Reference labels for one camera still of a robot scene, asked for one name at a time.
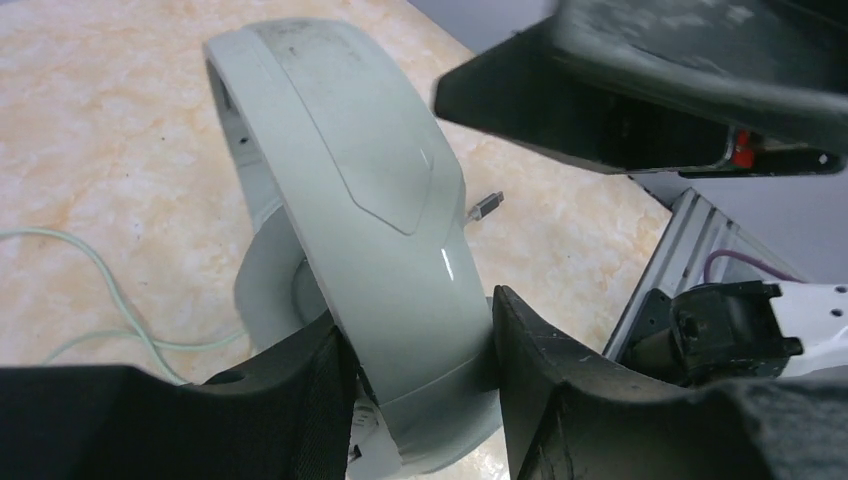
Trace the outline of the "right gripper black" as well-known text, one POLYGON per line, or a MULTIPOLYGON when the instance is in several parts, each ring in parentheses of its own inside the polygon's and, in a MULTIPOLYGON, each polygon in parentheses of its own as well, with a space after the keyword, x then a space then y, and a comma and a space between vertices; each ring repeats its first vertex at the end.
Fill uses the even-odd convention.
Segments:
POLYGON ((441 76, 444 120, 602 174, 847 166, 843 1, 559 1, 441 76))

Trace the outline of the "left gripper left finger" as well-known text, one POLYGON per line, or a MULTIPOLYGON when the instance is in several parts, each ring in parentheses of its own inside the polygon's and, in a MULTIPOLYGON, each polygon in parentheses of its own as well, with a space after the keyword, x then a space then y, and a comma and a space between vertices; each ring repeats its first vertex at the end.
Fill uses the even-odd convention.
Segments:
POLYGON ((1 372, 5 479, 341 479, 356 358, 329 315, 201 385, 127 365, 1 372))

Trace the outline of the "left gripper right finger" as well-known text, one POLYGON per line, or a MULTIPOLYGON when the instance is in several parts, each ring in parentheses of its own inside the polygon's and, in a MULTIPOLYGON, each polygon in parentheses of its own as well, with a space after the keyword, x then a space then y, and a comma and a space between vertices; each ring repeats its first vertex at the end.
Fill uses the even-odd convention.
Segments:
POLYGON ((515 479, 843 479, 843 380, 723 380, 686 389, 558 330, 514 290, 493 320, 515 479))

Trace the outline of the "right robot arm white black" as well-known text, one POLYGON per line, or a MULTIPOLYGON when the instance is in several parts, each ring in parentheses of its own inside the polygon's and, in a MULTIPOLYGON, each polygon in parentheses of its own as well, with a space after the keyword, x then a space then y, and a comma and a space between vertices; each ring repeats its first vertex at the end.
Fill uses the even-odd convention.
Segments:
MULTIPOLYGON (((562 1, 441 76, 435 114, 597 173, 825 177, 847 168, 843 1, 562 1)), ((604 353, 684 387, 847 363, 844 285, 763 267, 673 221, 604 353)))

